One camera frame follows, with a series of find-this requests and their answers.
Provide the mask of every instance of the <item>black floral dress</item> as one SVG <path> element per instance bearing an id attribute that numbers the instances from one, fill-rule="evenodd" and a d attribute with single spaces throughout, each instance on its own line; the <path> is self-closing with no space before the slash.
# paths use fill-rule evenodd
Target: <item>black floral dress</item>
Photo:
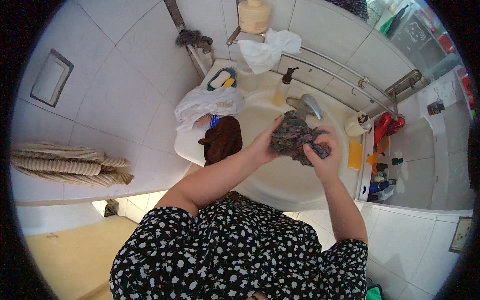
<path id="1" fill-rule="evenodd" d="M 367 245 L 322 252 L 315 230 L 230 192 L 197 218 L 175 207 L 145 215 L 113 262 L 114 299 L 364 299 Z"/>

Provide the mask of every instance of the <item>beige striped towel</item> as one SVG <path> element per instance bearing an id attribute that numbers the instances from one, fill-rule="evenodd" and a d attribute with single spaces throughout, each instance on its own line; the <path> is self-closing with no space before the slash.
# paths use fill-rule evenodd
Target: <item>beige striped towel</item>
<path id="1" fill-rule="evenodd" d="M 103 150 L 87 146 L 17 144 L 12 151 L 12 164 L 32 177 L 77 185 L 110 187 L 130 184 L 134 177 L 117 171 L 130 166 L 127 159 L 108 157 Z"/>

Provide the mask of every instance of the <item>metal shelf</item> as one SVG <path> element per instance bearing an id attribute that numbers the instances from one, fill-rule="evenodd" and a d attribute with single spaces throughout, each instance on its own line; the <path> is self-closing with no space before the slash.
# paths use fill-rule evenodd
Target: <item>metal shelf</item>
<path id="1" fill-rule="evenodd" d="M 232 35 L 228 38 L 227 40 L 227 45 L 232 45 L 232 44 L 237 44 L 238 41 L 236 40 L 237 36 L 240 34 L 240 32 L 243 32 L 241 29 L 240 29 L 240 26 L 237 27 L 237 29 L 235 29 L 235 31 L 232 33 Z M 263 36 L 265 37 L 265 33 L 260 33 L 260 34 L 255 34 L 257 36 Z M 338 75 L 337 73 L 325 68 L 325 67 L 322 67 L 316 63 L 313 63 L 309 60 L 306 60 L 306 59 L 303 59 L 301 57 L 298 57 L 294 54 L 290 54 L 290 53 L 286 53 L 286 52 L 282 52 L 282 55 L 285 56 L 285 57 L 289 57 L 291 59 L 294 59 L 294 60 L 297 60 L 297 61 L 300 61 L 302 63 L 305 63 L 313 68 L 316 68 L 322 72 L 325 72 L 333 77 L 335 77 L 336 79 L 346 83 L 347 85 L 351 86 L 352 89 L 356 89 L 357 91 L 359 91 L 360 93 L 364 94 L 365 96 L 367 96 L 369 99 L 371 99 L 373 102 L 377 103 L 378 105 L 380 105 L 381 107 L 383 107 L 388 113 L 390 113 L 392 115 L 392 117 L 396 120 L 398 119 L 398 117 L 403 117 L 401 114 L 398 113 L 398 109 L 397 109 L 397 105 L 398 105 L 398 102 L 396 100 L 396 94 L 395 92 L 392 92 L 391 94 L 387 93 L 386 91 L 384 91 L 383 89 L 381 89 L 380 87 L 378 87 L 376 84 L 374 84 L 373 82 L 371 82 L 368 77 L 366 76 L 363 76 L 361 75 L 360 73 L 358 73 L 357 71 L 355 71 L 354 69 L 346 66 L 345 64 L 319 52 L 319 51 L 316 51 L 316 50 L 313 50 L 311 48 L 308 48 L 308 47 L 304 47 L 304 46 L 301 46 L 300 47 L 301 49 L 303 50 L 306 50 L 308 52 L 311 52 L 313 54 L 316 54 L 320 57 L 323 57 L 324 59 L 326 60 L 329 60 L 333 63 L 335 63 L 336 65 L 344 68 L 345 70 L 351 72 L 352 74 L 356 75 L 357 77 L 359 77 L 359 81 L 358 83 L 353 83 L 351 82 L 350 80 L 348 80 L 347 78 L 343 77 L 343 76 L 340 76 Z M 418 70 L 413 70 L 412 71 L 413 74 L 411 74 L 409 76 L 409 78 L 414 78 L 414 79 L 411 79 L 413 81 L 409 81 L 409 83 L 413 83 L 415 84 L 418 80 L 421 79 L 421 74 Z M 382 93 L 382 95 L 384 95 L 388 100 L 390 100 L 393 104 L 393 109 L 389 108 L 387 105 L 385 105 L 382 101 L 380 101 L 379 99 L 377 99 L 376 97 L 374 97 L 372 94 L 368 93 L 368 92 L 365 92 L 363 90 L 363 83 L 368 83 L 370 84 L 373 88 L 375 88 L 376 90 L 380 91 Z M 393 88 L 392 87 L 389 87 L 387 90 L 390 90 L 390 91 L 393 91 Z"/>

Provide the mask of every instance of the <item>yellow soap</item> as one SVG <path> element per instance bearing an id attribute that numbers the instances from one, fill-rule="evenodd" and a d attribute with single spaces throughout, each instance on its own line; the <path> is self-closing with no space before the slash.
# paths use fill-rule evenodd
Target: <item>yellow soap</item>
<path id="1" fill-rule="evenodd" d="M 353 140 L 348 144 L 349 153 L 348 153 L 348 164 L 347 166 L 350 169 L 355 171 L 360 171 L 361 169 L 361 154 L 362 154 L 362 145 Z"/>
<path id="2" fill-rule="evenodd" d="M 227 80 L 225 80 L 222 87 L 224 87 L 224 88 L 231 87 L 234 82 L 235 82 L 235 79 L 228 78 Z"/>

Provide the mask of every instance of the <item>beige bottle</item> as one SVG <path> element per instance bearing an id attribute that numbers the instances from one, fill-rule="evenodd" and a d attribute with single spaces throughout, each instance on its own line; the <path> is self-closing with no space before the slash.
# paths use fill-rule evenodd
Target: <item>beige bottle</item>
<path id="1" fill-rule="evenodd" d="M 246 0 L 239 4 L 239 25 L 244 32 L 262 33 L 267 30 L 272 6 L 261 0 Z"/>
<path id="2" fill-rule="evenodd" d="M 298 68 L 287 69 L 287 74 L 283 75 L 283 77 L 278 81 L 276 86 L 275 93 L 272 97 L 272 103 L 275 106 L 281 106 L 285 103 L 285 98 L 287 97 L 288 89 L 290 89 L 290 82 L 292 81 L 292 74 Z"/>

